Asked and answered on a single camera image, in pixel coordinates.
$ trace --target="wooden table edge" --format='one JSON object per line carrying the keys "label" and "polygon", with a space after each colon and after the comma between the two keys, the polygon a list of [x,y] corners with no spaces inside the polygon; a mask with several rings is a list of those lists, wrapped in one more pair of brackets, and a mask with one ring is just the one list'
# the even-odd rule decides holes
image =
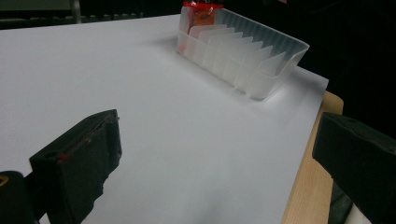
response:
{"label": "wooden table edge", "polygon": [[282,218],[283,224],[327,224],[332,178],[312,158],[312,150],[318,132],[318,124],[323,112],[342,114],[344,102],[338,96],[325,91],[314,127],[309,136],[306,149],[294,180],[289,201]]}

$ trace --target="table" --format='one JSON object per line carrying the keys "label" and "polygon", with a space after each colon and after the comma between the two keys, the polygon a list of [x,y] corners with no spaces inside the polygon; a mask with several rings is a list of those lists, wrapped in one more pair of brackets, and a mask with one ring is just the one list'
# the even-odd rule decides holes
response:
{"label": "table", "polygon": [[0,170],[116,108],[120,166],[84,223],[280,223],[328,80],[297,67],[252,101],[176,53],[177,25],[0,31]]}
{"label": "table", "polygon": [[326,91],[309,136],[299,172],[294,181],[282,223],[328,223],[332,177],[312,158],[312,150],[323,112],[342,114],[344,102]]}

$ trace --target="clear plastic container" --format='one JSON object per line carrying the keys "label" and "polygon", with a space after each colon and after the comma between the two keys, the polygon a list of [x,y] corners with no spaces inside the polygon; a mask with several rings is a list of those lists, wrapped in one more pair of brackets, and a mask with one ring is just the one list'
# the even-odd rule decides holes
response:
{"label": "clear plastic container", "polygon": [[254,100],[274,92],[309,45],[225,8],[213,25],[191,26],[191,7],[180,14],[177,51]]}

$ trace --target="transparent plastic box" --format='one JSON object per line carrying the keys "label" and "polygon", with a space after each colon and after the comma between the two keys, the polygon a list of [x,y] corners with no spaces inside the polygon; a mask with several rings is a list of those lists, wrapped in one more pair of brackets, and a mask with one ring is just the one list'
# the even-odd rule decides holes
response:
{"label": "transparent plastic box", "polygon": [[191,26],[191,7],[180,13],[177,52],[254,100],[274,92],[309,45],[225,8],[213,25]]}

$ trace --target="black plastic part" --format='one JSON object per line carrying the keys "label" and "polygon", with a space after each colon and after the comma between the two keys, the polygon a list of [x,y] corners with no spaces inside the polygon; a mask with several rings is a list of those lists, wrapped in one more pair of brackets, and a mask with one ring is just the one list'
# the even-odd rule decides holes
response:
{"label": "black plastic part", "polygon": [[0,172],[0,223],[37,223],[21,173]]}
{"label": "black plastic part", "polygon": [[44,186],[36,183],[33,173],[30,173],[28,176],[26,176],[24,180],[27,192],[29,194],[30,203],[33,206],[35,218],[40,220],[40,218],[46,214],[46,191]]}
{"label": "black plastic part", "polygon": [[117,110],[87,117],[30,158],[51,224],[81,223],[103,194],[120,162],[118,120]]}
{"label": "black plastic part", "polygon": [[345,224],[353,202],[338,187],[337,183],[332,182],[332,199],[330,203],[328,224]]}
{"label": "black plastic part", "polygon": [[396,140],[342,115],[323,113],[313,158],[373,223],[396,223]]}

